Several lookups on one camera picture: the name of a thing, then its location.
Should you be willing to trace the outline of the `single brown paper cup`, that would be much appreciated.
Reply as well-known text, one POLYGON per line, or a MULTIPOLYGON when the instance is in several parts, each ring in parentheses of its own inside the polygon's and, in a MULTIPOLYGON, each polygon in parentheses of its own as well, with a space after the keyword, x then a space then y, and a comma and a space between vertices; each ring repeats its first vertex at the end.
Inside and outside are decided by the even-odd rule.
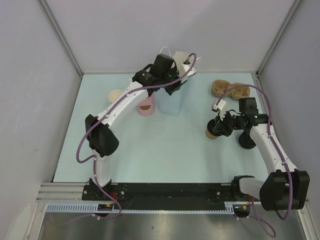
POLYGON ((208 129, 206 129, 206 131, 205 131, 205 136, 209 140, 215 140, 215 139, 217 139, 219 137, 218 135, 214 135, 214 134, 210 133, 208 129))

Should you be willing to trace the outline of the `white and blue paper bag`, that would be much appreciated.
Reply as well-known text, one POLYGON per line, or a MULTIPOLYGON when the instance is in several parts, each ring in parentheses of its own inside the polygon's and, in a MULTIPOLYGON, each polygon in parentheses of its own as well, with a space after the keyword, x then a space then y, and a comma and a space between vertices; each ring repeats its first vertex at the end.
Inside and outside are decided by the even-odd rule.
MULTIPOLYGON (((194 61, 194 57, 189 58, 187 62, 187 57, 190 55, 189 52, 176 51, 174 54, 171 54, 170 48, 164 46, 160 49, 160 54, 168 54, 172 57, 177 63, 177 69, 180 75, 183 75, 191 66, 194 61)), ((180 89, 175 91, 172 95, 169 95, 165 89, 161 88, 155 93, 155 101, 159 110, 167 115, 178 116, 181 112, 184 101, 187 98, 187 93, 189 92, 190 82, 192 76, 197 73, 196 66, 194 66, 190 72, 182 79, 182 86, 180 89)))

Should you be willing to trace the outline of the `black plastic cup lid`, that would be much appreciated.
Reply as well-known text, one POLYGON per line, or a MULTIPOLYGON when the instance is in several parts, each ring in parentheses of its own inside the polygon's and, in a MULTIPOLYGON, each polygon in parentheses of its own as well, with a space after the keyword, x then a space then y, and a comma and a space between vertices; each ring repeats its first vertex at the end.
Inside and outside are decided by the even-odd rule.
POLYGON ((216 126, 217 126, 216 120, 212 119, 207 123, 206 130, 210 135, 218 137, 218 134, 215 132, 216 126))

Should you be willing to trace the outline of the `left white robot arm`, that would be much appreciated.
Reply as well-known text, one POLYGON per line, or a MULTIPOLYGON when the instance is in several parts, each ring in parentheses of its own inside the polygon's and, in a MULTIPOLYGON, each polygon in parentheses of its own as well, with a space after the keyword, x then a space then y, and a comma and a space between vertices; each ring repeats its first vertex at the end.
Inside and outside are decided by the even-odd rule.
POLYGON ((178 62, 169 55, 160 53, 153 63, 134 74, 125 91, 103 112, 96 116, 89 114, 85 119, 86 133, 92 149, 94 161, 92 181, 95 183, 93 194, 100 200, 110 196, 111 173, 108 157, 119 147, 115 135, 117 125, 140 103, 149 99, 154 92, 164 89, 169 95, 178 91, 186 82, 188 73, 196 60, 194 54, 178 62))

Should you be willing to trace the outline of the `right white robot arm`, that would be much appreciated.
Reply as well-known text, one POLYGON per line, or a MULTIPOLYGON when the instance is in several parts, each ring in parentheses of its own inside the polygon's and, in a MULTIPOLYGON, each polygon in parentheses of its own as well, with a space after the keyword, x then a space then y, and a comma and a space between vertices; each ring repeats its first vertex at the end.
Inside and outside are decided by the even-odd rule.
POLYGON ((207 132, 217 138, 241 131, 240 146, 259 150, 268 177, 265 180, 249 175, 234 177, 236 185, 230 188, 231 196, 242 201, 250 195, 258 199, 266 211, 301 210, 307 198, 309 174, 291 162, 275 136, 269 116, 259 113, 254 97, 239 99, 238 105, 239 114, 231 115, 224 100, 213 103, 211 109, 217 116, 208 122, 207 132))

